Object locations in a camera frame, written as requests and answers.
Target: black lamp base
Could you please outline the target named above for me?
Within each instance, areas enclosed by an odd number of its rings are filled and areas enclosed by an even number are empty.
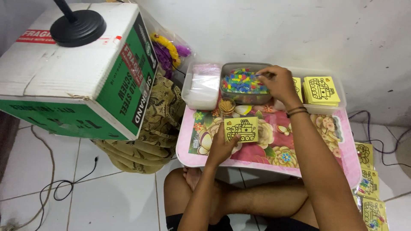
[[[60,46],[77,47],[100,38],[106,31],[103,17],[93,10],[74,11],[76,21],[70,23],[66,16],[57,19],[50,27],[51,37]]]

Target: hand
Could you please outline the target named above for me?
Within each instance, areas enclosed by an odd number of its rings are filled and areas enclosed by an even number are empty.
[[[274,74],[271,79],[267,78],[269,73]],[[259,76],[259,81],[267,86],[271,95],[281,101],[287,110],[302,106],[294,87],[293,75],[287,68],[274,65],[266,67],[256,74],[262,74]]]
[[[224,122],[220,123],[217,133],[212,139],[210,153],[208,154],[205,166],[217,168],[222,162],[231,156],[233,148],[237,146],[241,138],[241,134],[237,134],[233,139],[226,143],[224,139]]]

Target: pink table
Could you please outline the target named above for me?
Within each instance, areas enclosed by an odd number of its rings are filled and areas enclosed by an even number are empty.
[[[247,117],[260,118],[260,143],[239,144],[231,158],[221,166],[261,169],[301,177],[286,114],[266,105],[243,105],[242,108],[236,107],[236,110],[245,110]],[[361,169],[345,109],[332,116],[311,115],[311,119],[343,168],[350,187],[355,188],[361,181]],[[204,166],[212,137],[221,120],[218,109],[196,111],[186,107],[176,148],[181,163],[189,167]]]

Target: person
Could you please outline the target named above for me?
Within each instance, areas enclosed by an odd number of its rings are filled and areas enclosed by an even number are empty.
[[[226,143],[221,123],[203,172],[199,168],[175,169],[164,181],[169,231],[232,231],[227,215],[233,213],[267,217],[266,231],[367,231],[342,168],[294,90],[291,72],[271,66],[257,74],[263,74],[260,80],[290,112],[302,181],[237,189],[215,180],[218,166],[230,157],[240,140],[238,135]]]

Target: foot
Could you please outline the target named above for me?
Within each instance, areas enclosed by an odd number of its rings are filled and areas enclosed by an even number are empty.
[[[184,171],[183,176],[185,180],[187,181],[187,184],[190,186],[191,190],[194,192],[194,189],[196,188],[196,185],[199,182],[201,174],[202,174],[201,169],[184,167],[183,171]]]
[[[189,167],[184,167],[183,168],[183,176],[187,181],[187,184],[190,186],[191,190],[194,191],[194,189],[197,186],[197,183],[200,180],[201,177],[201,169],[200,168],[189,168]],[[220,201],[222,200],[222,197],[226,194],[226,192],[229,189],[233,189],[233,186],[231,185],[225,185],[227,183],[224,182],[219,182],[219,181],[214,181],[214,194],[215,196],[213,197],[212,204],[211,204],[211,211],[210,211],[210,220],[209,224],[214,225],[217,224],[220,219],[224,216],[224,212],[222,211],[222,208],[224,207],[222,204],[220,204]]]

